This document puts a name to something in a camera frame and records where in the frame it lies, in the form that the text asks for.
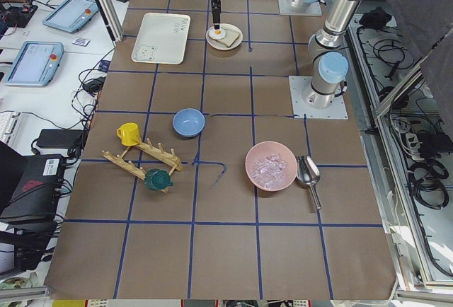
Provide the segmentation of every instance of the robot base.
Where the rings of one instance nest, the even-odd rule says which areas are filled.
[[[335,97],[332,104],[326,109],[313,108],[302,98],[302,91],[310,86],[310,76],[290,76],[289,89],[291,90],[292,112],[299,118],[321,118],[325,120],[347,120],[345,101],[342,96]]]
[[[319,2],[315,1],[311,4],[301,3],[299,6],[292,6],[289,0],[278,0],[280,15],[294,16],[322,16]]]

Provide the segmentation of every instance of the brown tabletop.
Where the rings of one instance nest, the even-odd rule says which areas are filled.
[[[281,16],[277,0],[222,10],[244,36],[229,52],[205,42],[208,0],[130,1],[45,281],[53,299],[388,298],[395,271],[348,96],[348,120],[292,114],[288,76],[312,75],[307,43],[324,17]],[[148,12],[190,16],[182,64],[131,60]],[[174,132],[183,108],[205,114],[200,136]],[[102,157],[124,150],[126,122],[181,158],[168,193]],[[319,165],[320,212],[297,183],[264,192],[248,180],[245,155],[267,140]],[[125,159],[168,170],[138,149]]]

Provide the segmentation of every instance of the white tray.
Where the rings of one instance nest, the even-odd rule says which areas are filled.
[[[132,50],[137,63],[180,64],[184,60],[190,17],[172,13],[146,13]]]

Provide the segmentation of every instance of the keyboard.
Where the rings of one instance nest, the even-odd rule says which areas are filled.
[[[23,119],[19,111],[0,112],[0,141],[12,146]]]

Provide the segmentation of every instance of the white label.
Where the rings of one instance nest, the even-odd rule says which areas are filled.
[[[44,172],[42,174],[44,176],[55,175],[58,170],[58,163],[58,158],[51,158],[50,160],[45,161]]]

